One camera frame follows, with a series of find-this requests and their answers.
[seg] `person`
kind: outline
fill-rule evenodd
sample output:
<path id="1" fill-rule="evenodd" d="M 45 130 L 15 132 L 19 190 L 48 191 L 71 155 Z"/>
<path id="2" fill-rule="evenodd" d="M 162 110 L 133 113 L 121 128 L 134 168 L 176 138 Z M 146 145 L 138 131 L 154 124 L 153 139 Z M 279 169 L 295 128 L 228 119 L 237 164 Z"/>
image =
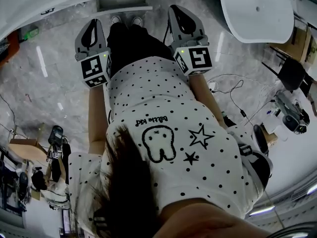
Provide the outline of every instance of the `person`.
<path id="1" fill-rule="evenodd" d="M 111 20 L 111 80 L 90 89 L 89 154 L 69 156 L 71 208 L 99 237 L 264 238 L 243 220 L 262 196 L 270 160 L 228 128 L 203 75 L 185 77 L 136 17 Z"/>
<path id="2" fill-rule="evenodd" d="M 68 157 L 71 153 L 67 138 L 64 136 L 62 144 L 63 157 L 54 159 L 48 165 L 46 174 L 37 171 L 32 175 L 32 183 L 36 190 L 41 191 L 46 200 L 64 202 L 68 194 Z"/>
<path id="3" fill-rule="evenodd" d="M 300 89 L 310 101 L 314 116 L 317 117 L 317 110 L 315 106 L 315 102 L 317 101 L 317 81 L 313 80 L 313 78 L 306 73 L 304 81 L 300 85 Z"/>

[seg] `dark hair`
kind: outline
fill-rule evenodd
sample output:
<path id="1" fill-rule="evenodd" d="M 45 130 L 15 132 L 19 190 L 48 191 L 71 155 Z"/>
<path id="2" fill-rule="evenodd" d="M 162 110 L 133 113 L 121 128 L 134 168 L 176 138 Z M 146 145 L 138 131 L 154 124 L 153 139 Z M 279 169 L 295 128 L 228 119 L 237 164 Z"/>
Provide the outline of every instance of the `dark hair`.
<path id="1" fill-rule="evenodd" d="M 94 229 L 102 238 L 149 238 L 160 229 L 149 161 L 144 161 L 128 129 L 120 127 L 110 147 L 107 188 L 96 191 Z"/>
<path id="2" fill-rule="evenodd" d="M 36 190 L 46 190 L 48 187 L 45 184 L 45 180 L 43 177 L 43 172 L 42 171 L 37 171 L 32 175 L 32 183 Z"/>

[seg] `black pants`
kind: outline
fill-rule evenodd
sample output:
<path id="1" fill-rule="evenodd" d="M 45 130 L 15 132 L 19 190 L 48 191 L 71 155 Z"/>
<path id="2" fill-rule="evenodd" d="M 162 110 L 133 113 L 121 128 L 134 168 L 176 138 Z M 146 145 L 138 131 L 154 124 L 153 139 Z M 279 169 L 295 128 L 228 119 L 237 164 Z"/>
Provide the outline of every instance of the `black pants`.
<path id="1" fill-rule="evenodd" d="M 66 181 L 65 182 L 66 182 L 66 184 L 68 184 L 68 156 L 71 154 L 69 144 L 63 144 L 62 150 L 63 150 L 62 162 L 64 164 L 65 171 L 66 171 Z M 59 167 L 59 162 L 57 159 L 54 159 L 52 161 L 53 181 L 58 182 L 60 175 L 61 175 L 61 171 L 60 171 L 60 167 Z"/>
<path id="2" fill-rule="evenodd" d="M 107 41 L 111 48 L 110 77 L 126 65 L 144 58 L 156 56 L 174 60 L 171 50 L 139 25 L 128 29 L 123 23 L 115 23 L 110 28 Z"/>
<path id="3" fill-rule="evenodd" d="M 310 77 L 307 73 L 305 74 L 305 78 L 303 83 L 300 85 L 300 89 L 303 91 L 304 95 L 307 97 L 311 85 L 313 83 L 313 78 Z"/>

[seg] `marble floor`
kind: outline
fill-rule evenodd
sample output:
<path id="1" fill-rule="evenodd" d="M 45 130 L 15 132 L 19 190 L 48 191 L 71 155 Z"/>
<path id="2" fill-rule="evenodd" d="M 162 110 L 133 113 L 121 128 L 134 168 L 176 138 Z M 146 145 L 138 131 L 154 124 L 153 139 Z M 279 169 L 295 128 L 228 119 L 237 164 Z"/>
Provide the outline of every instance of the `marble floor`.
<path id="1" fill-rule="evenodd" d="M 152 11 L 137 12 L 145 27 L 154 37 L 162 40 L 167 26 L 167 10 L 171 4 L 184 6 L 203 22 L 213 50 L 213 70 L 206 80 L 216 82 L 218 90 L 230 91 L 240 79 L 243 86 L 232 92 L 236 105 L 251 117 L 275 93 L 277 78 L 261 65 L 262 60 L 278 64 L 276 56 L 265 44 L 243 44 L 227 33 L 214 19 L 204 0 L 150 0 Z M 0 70 L 0 93 L 15 113 L 18 132 L 35 138 L 42 122 L 45 123 L 41 144 L 48 147 L 48 136 L 53 125 L 60 125 L 70 140 L 72 151 L 88 150 L 88 96 L 89 90 L 81 82 L 80 64 L 74 59 L 74 41 L 81 28 L 94 18 L 95 1 L 58 11 L 35 22 L 40 34 L 21 43 L 20 51 Z M 127 13 L 129 22 L 135 13 Z M 104 34 L 109 34 L 112 15 L 98 16 Z M 172 42 L 171 35 L 166 39 Z M 47 76 L 41 69 L 38 52 L 45 62 Z M 215 93 L 223 111 L 236 123 L 244 125 L 240 110 L 229 94 Z M 270 104 L 253 119 L 261 122 Z M 14 127 L 13 115 L 4 101 L 0 102 L 0 123 Z M 0 127 L 0 145 L 6 147 L 8 131 Z"/>

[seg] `black chair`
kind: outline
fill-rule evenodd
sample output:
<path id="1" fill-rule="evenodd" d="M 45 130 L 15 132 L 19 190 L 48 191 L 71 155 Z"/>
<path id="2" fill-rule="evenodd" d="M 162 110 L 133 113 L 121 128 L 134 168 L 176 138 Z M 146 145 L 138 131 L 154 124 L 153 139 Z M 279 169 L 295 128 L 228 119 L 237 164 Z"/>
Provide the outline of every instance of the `black chair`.
<path id="1" fill-rule="evenodd" d="M 305 77 L 305 70 L 303 66 L 294 59 L 287 58 L 279 73 L 276 73 L 264 62 L 262 64 L 272 71 L 281 80 L 286 90 L 294 91 L 299 88 Z"/>

